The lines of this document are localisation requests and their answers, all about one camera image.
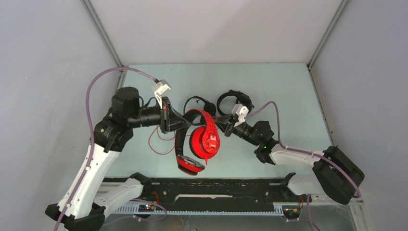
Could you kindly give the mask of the small black foam headphones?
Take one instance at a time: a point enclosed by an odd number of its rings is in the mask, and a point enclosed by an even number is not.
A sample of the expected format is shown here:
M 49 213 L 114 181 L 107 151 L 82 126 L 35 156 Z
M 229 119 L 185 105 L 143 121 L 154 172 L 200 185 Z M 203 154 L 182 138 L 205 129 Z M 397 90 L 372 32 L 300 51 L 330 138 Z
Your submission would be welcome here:
M 217 113 L 216 105 L 200 96 L 192 96 L 188 98 L 184 103 L 183 113 L 186 113 L 187 104 L 192 100 L 196 101 L 198 106 L 202 106 L 202 109 L 208 112 L 211 116 L 216 116 Z

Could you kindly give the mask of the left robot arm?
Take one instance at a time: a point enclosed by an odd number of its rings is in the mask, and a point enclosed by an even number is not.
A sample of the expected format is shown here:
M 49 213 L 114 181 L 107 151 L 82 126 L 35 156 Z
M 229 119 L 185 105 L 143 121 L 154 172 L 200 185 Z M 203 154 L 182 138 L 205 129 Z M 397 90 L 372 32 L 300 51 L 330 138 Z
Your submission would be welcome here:
M 120 88 L 112 97 L 107 115 L 91 127 L 90 145 L 85 160 L 66 195 L 46 208 L 46 215 L 68 231 L 98 231 L 106 218 L 128 201 L 151 197 L 146 176 L 137 174 L 97 196 L 106 172 L 133 137 L 135 128 L 159 126 L 162 132 L 177 131 L 191 125 L 174 110 L 167 97 L 163 104 L 146 106 L 134 87 Z

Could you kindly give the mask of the red headphones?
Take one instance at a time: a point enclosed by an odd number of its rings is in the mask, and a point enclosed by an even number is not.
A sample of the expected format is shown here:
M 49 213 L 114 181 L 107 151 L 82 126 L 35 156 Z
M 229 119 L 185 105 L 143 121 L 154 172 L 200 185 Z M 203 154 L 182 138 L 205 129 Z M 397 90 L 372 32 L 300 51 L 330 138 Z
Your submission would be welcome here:
M 141 124 L 145 127 L 153 125 L 160 126 L 160 111 L 161 109 L 152 109 L 144 113 L 143 116 L 140 117 L 142 121 Z M 181 115 L 191 123 L 198 117 L 204 119 L 204 123 L 191 132 L 189 136 L 189 147 L 194 156 L 204 160 L 207 164 L 208 160 L 218 153 L 221 146 L 215 117 L 197 108 L 190 109 Z M 178 169 L 186 174 L 196 176 L 205 169 L 205 165 L 184 154 L 185 138 L 190 127 L 175 131 L 174 151 Z

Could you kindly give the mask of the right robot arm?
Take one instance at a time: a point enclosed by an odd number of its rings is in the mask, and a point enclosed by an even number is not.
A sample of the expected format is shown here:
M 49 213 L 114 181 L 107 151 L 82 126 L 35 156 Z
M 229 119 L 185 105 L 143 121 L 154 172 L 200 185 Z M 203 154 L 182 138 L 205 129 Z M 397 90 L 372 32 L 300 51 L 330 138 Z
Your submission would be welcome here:
M 293 174 L 280 187 L 280 196 L 292 201 L 299 195 L 325 194 L 335 202 L 349 204 L 359 198 L 359 186 L 365 178 L 363 171 L 336 146 L 323 151 L 308 151 L 284 146 L 274 139 L 268 121 L 257 121 L 253 126 L 238 122 L 237 116 L 222 116 L 215 120 L 226 137 L 234 134 L 256 146 L 255 156 L 261 163 L 288 165 L 311 169 L 312 175 Z

